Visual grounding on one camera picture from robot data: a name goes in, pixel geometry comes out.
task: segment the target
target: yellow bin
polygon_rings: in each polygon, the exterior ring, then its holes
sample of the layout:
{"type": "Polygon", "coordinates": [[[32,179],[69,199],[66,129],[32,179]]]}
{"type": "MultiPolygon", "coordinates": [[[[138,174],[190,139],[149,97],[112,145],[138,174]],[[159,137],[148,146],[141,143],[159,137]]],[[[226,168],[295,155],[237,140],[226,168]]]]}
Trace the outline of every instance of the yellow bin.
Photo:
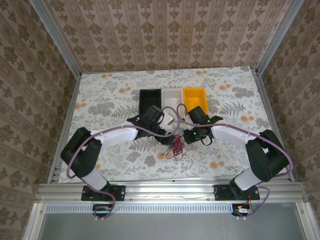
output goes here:
{"type": "Polygon", "coordinates": [[[205,114],[208,114],[208,103],[206,91],[203,87],[200,88],[184,88],[183,101],[187,111],[191,111],[197,106],[200,106],[205,114]]]}

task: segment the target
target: floral patterned surface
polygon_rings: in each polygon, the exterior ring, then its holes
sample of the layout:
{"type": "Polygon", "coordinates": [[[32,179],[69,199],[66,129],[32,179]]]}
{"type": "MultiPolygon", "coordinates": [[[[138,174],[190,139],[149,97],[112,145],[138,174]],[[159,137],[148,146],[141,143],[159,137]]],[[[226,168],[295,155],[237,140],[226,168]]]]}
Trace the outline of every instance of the floral patterned surface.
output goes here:
{"type": "MultiPolygon", "coordinates": [[[[205,88],[210,116],[251,131],[270,128],[249,67],[131,71],[82,75],[69,137],[80,127],[102,130],[137,115],[140,89],[197,87],[205,88]]],[[[249,167],[246,152],[222,140],[192,146],[181,160],[166,159],[168,147],[145,137],[102,152],[96,167],[111,181],[235,175],[249,167]]],[[[67,179],[63,164],[60,182],[78,181],[67,179]]]]}

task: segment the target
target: wall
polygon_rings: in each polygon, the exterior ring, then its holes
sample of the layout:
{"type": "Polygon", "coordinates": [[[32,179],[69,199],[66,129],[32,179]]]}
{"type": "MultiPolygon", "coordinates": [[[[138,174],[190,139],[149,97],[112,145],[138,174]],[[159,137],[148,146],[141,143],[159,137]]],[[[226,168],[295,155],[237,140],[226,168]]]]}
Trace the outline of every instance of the wall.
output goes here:
{"type": "Polygon", "coordinates": [[[0,1],[0,239],[19,239],[75,79],[27,0],[0,1]]]}
{"type": "Polygon", "coordinates": [[[45,0],[82,72],[250,66],[288,0],[45,0]]]}
{"type": "Polygon", "coordinates": [[[320,0],[303,2],[262,78],[320,223],[320,0]]]}

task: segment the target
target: tangled wires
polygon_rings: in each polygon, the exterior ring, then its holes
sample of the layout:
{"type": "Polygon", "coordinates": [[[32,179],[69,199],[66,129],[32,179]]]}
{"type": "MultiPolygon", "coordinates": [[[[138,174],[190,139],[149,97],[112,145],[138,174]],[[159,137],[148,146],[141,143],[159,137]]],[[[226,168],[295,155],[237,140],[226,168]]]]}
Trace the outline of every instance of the tangled wires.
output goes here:
{"type": "Polygon", "coordinates": [[[166,159],[175,158],[176,160],[179,161],[184,157],[184,155],[187,152],[189,152],[190,150],[193,149],[193,146],[191,144],[191,148],[189,150],[187,150],[186,152],[184,152],[184,148],[187,146],[186,142],[182,139],[182,136],[179,136],[179,135],[174,135],[174,136],[175,136],[175,140],[171,143],[171,145],[169,145],[169,148],[164,153],[162,153],[161,155],[165,155],[166,159]],[[172,150],[173,156],[172,157],[168,157],[168,155],[171,152],[171,150],[172,150]]]}

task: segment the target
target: floral tablecloth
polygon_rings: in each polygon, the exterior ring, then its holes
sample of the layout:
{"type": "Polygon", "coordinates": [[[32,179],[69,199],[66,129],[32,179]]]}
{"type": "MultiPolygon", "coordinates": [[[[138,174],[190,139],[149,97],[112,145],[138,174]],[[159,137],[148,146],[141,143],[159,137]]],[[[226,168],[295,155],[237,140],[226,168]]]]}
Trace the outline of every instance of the floral tablecloth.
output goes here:
{"type": "MultiPolygon", "coordinates": [[[[209,116],[255,132],[271,128],[249,67],[130,71],[82,75],[69,138],[80,127],[106,129],[137,115],[140,89],[199,87],[209,116]]],[[[236,175],[249,167],[246,152],[222,140],[192,147],[181,160],[166,159],[168,147],[144,137],[100,153],[96,167],[110,181],[236,175]]],[[[67,179],[66,169],[63,163],[60,183],[80,182],[67,179]]]]}

